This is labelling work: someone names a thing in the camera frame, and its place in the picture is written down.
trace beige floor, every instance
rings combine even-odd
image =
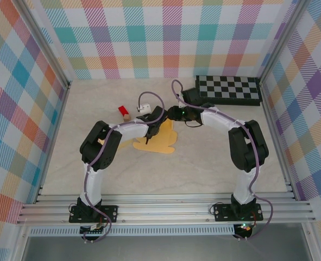
[[[193,78],[180,79],[185,87]],[[75,80],[61,122],[43,194],[79,194],[83,187],[83,164],[79,147],[99,120],[119,123],[118,107],[124,105],[132,117],[138,116],[137,98],[143,91],[159,94],[166,108],[176,105],[172,79]],[[160,104],[144,95],[141,102],[152,109]],[[278,158],[262,107],[218,105],[221,111],[241,119],[259,122],[270,155],[257,180],[256,192],[286,191]],[[120,149],[103,178],[102,194],[182,194],[233,192],[235,168],[230,159],[228,132],[209,127],[188,128],[174,123],[178,140],[173,154],[139,151],[128,145]]]

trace yellow cloth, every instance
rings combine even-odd
[[[141,151],[152,151],[164,154],[171,154],[175,148],[170,145],[177,141],[177,132],[173,130],[173,121],[167,119],[159,128],[156,136],[153,136],[146,144],[146,138],[137,138],[139,142],[134,142],[133,147]]]

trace checkerboard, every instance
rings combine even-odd
[[[259,106],[259,80],[252,77],[197,76],[196,88],[204,102]]]

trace purple cable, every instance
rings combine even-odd
[[[154,121],[149,121],[149,122],[128,121],[128,122],[123,122],[123,123],[120,123],[120,124],[118,124],[118,125],[113,126],[113,127],[108,131],[108,133],[107,133],[107,135],[106,135],[106,138],[105,138],[105,142],[104,142],[104,144],[102,145],[99,153],[97,154],[97,156],[95,157],[95,159],[94,159],[92,162],[90,162],[90,164],[87,166],[87,170],[86,170],[85,178],[84,178],[84,196],[85,196],[85,199],[87,200],[89,206],[90,206],[92,209],[94,209],[97,213],[99,213],[100,215],[103,215],[103,216],[107,219],[107,221],[108,221],[108,223],[109,223],[109,225],[110,225],[109,228],[108,228],[108,230],[107,230],[107,232],[106,232],[104,235],[102,235],[101,237],[99,237],[98,239],[96,239],[96,240],[94,240],[94,241],[91,240],[91,241],[90,241],[91,243],[99,242],[100,240],[104,239],[104,238],[110,233],[110,231],[111,231],[111,229],[112,229],[112,221],[111,221],[111,219],[110,219],[105,213],[103,213],[102,211],[100,211],[99,209],[97,209],[97,208],[91,203],[91,201],[90,201],[89,198],[88,198],[88,194],[87,194],[87,191],[86,191],[86,187],[87,187],[87,181],[88,181],[88,176],[89,176],[90,167],[91,167],[92,165],[94,165],[95,162],[97,162],[98,159],[101,157],[102,153],[103,153],[104,150],[105,150],[107,141],[108,141],[108,139],[109,139],[109,137],[110,137],[110,135],[111,135],[111,133],[112,133],[112,131],[113,131],[114,129],[116,129],[116,128],[120,127],[120,126],[129,125],[129,124],[148,125],[148,124],[155,123],[155,122],[159,121],[159,120],[162,118],[162,116],[163,116],[163,114],[164,114],[164,111],[165,111],[164,101],[161,99],[161,97],[160,97],[158,94],[155,94],[154,92],[151,92],[151,91],[144,91],[143,93],[141,93],[141,94],[139,95],[139,107],[140,107],[140,104],[141,104],[141,103],[140,103],[140,102],[141,102],[141,96],[144,95],[144,94],[152,94],[152,95],[154,95],[155,97],[157,97],[157,98],[160,100],[161,106],[162,106],[162,112],[161,112],[160,116],[159,116],[156,120],[154,120]],[[86,232],[83,233],[83,239],[85,240],[85,242],[87,242],[87,239],[85,238],[85,235],[86,235]]]
[[[258,175],[259,175],[259,167],[260,167],[260,166],[259,166],[259,158],[258,158],[257,148],[256,148],[256,145],[255,145],[255,143],[254,143],[254,140],[253,140],[251,134],[249,133],[248,129],[247,129],[242,123],[238,122],[237,120],[235,120],[234,118],[230,117],[229,115],[227,115],[227,114],[225,114],[225,113],[222,113],[222,112],[220,112],[220,111],[215,111],[215,110],[212,110],[212,109],[210,109],[210,108],[204,108],[204,107],[200,107],[200,106],[194,106],[194,105],[188,104],[188,103],[186,103],[185,101],[183,101],[183,100],[176,94],[176,92],[175,92],[175,89],[174,89],[174,86],[173,86],[175,82],[177,82],[177,83],[181,86],[181,91],[183,91],[183,85],[181,84],[181,82],[180,82],[179,80],[176,80],[176,79],[173,80],[172,83],[171,83],[172,93],[174,94],[174,96],[176,97],[176,99],[177,99],[179,102],[183,103],[184,105],[186,105],[186,106],[188,106],[188,107],[192,107],[192,108],[194,108],[194,109],[207,110],[207,111],[209,111],[209,112],[211,112],[211,113],[219,114],[219,115],[225,117],[226,119],[230,120],[231,122],[237,123],[237,124],[246,132],[249,140],[251,141],[252,148],[253,148],[253,152],[254,152],[254,157],[255,157],[255,159],[256,159],[256,174],[255,174],[254,178],[252,179],[251,183],[249,184],[248,190],[249,190],[249,192],[250,192],[256,199],[267,202],[267,203],[270,205],[270,209],[271,209],[271,211],[270,211],[270,217],[269,217],[268,221],[266,222],[266,224],[264,225],[264,227],[262,228],[262,230],[260,230],[260,231],[257,232],[256,234],[252,235],[252,236],[250,237],[250,239],[256,237],[257,235],[259,235],[259,234],[270,224],[270,221],[271,221],[271,219],[272,219],[272,217],[273,217],[273,214],[274,214],[274,207],[273,207],[272,203],[271,203],[269,200],[267,200],[266,198],[258,197],[258,196],[257,196],[256,194],[254,194],[254,192],[252,191],[252,186],[253,186],[253,184],[256,182],[256,180],[257,180],[257,178],[258,178]]]

